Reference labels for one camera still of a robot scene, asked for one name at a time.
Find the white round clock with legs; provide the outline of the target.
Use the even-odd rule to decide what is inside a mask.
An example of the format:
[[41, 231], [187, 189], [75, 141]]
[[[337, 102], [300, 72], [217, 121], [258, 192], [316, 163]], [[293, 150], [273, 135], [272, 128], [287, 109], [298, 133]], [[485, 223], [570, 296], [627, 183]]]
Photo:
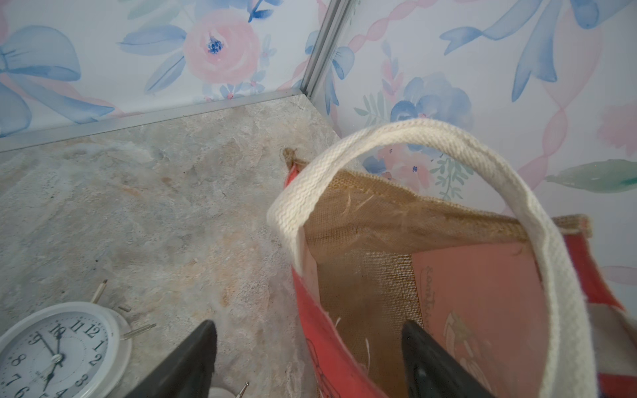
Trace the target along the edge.
[[52, 305], [29, 315], [1, 337], [1, 395], [109, 396], [129, 365], [134, 337], [124, 316], [99, 304], [102, 281], [88, 302]]

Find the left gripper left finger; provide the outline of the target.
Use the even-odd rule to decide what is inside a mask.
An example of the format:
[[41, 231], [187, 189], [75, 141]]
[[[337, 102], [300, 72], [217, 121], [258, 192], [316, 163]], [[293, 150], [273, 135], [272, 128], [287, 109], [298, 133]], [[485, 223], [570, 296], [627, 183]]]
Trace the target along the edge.
[[203, 321], [126, 398], [208, 397], [217, 359], [217, 329]]

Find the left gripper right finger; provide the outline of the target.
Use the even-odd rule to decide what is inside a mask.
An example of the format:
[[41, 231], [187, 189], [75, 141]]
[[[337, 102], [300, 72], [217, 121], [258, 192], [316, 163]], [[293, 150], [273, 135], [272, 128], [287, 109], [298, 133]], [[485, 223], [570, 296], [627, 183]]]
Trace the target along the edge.
[[410, 398], [492, 396], [413, 320], [403, 324], [401, 352]]

